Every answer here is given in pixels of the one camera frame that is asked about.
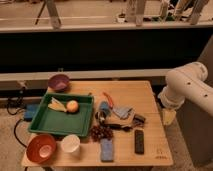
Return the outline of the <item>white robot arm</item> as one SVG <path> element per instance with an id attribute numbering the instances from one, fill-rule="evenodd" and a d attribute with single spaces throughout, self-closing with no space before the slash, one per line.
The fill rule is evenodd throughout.
<path id="1" fill-rule="evenodd" d="M 169 70 L 166 73 L 166 86 L 158 94 L 163 105 L 163 124 L 170 125 L 176 111 L 188 99 L 213 116 L 213 87 L 205 83 L 207 67 L 201 62 L 192 62 Z"/>

